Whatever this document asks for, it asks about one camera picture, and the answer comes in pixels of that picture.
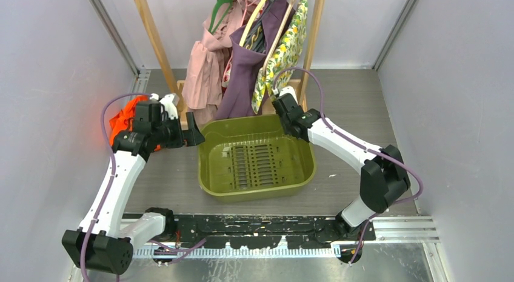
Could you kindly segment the yellow hanger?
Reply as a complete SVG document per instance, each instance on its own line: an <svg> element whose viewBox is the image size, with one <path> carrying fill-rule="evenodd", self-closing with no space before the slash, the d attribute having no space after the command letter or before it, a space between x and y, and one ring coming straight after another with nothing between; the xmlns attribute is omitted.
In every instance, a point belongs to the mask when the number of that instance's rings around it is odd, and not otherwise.
<svg viewBox="0 0 514 282"><path fill-rule="evenodd" d="M260 0L257 4L257 6L255 7L254 11L252 12L252 14L250 15L250 18L245 26L245 29L242 33L242 36L241 36L241 39L239 40L239 43L238 45L243 47L244 46L244 43L245 43L245 40L250 32L250 29L254 23L254 21L256 20L257 16L259 15L259 11L263 8L263 6L265 6L266 2L268 0Z"/></svg>

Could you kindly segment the lemon print skirt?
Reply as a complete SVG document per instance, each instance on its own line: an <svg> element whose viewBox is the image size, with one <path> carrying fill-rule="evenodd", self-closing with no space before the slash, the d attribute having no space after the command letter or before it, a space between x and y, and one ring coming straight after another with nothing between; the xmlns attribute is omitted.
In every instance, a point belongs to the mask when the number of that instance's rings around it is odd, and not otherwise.
<svg viewBox="0 0 514 282"><path fill-rule="evenodd" d="M292 76L289 70L281 74L276 87L272 87L276 75L284 69L297 65L307 36L308 0L299 0L296 8L292 8L292 19L285 23L284 34L278 39L265 67L258 71L252 95L252 109L258 114L265 96L284 87Z"/></svg>

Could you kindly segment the purple skirt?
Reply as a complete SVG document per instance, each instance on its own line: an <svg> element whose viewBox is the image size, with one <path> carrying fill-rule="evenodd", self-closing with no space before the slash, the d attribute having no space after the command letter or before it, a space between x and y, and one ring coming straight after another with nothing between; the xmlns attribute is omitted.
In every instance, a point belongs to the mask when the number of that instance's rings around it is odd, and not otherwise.
<svg viewBox="0 0 514 282"><path fill-rule="evenodd" d="M287 0L274 0L265 4L270 9L264 12L255 22L261 21L264 34L264 52L256 52L239 45L245 28L255 23L247 22L230 35L232 41L232 68L228 87L215 113L214 120L240 118L260 115L262 109L256 112L252 108L252 96L258 77L258 71L264 65L264 60L270 52L270 47L276 37L279 26L284 18L289 3Z"/></svg>

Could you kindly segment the green plastic basket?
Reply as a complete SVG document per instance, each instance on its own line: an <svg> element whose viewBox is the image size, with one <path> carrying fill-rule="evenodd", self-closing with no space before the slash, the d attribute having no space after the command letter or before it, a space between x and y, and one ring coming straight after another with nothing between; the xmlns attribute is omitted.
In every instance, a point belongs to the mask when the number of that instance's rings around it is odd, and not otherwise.
<svg viewBox="0 0 514 282"><path fill-rule="evenodd" d="M199 184L220 202L292 196L315 176L311 144L286 135L277 115L212 121L201 132Z"/></svg>

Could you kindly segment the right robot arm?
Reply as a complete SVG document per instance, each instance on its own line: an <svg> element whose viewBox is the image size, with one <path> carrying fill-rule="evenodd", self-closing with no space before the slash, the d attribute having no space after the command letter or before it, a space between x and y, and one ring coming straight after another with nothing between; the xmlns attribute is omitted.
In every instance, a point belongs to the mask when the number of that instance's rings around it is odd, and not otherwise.
<svg viewBox="0 0 514 282"><path fill-rule="evenodd" d="M353 239L363 223L383 213L410 189L395 146L381 148L345 133L320 111L304 111L290 93L272 104L285 134L326 149L359 173L358 196L335 216L334 228L342 239Z"/></svg>

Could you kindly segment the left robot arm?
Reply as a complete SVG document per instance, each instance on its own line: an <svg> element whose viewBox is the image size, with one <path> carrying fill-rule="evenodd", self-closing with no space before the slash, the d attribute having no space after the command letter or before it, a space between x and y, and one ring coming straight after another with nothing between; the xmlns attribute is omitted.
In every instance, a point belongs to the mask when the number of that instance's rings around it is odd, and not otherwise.
<svg viewBox="0 0 514 282"><path fill-rule="evenodd" d="M177 232L171 209L151 207L133 224L121 221L135 181L157 149L177 149L205 141L192 112L185 115L183 129L176 107L163 99L135 105L130 127L119 131L107 143L110 161L98 194L75 230L66 230L62 245L83 281L95 270L119 278L127 271L135 250L158 237L170 241Z"/></svg>

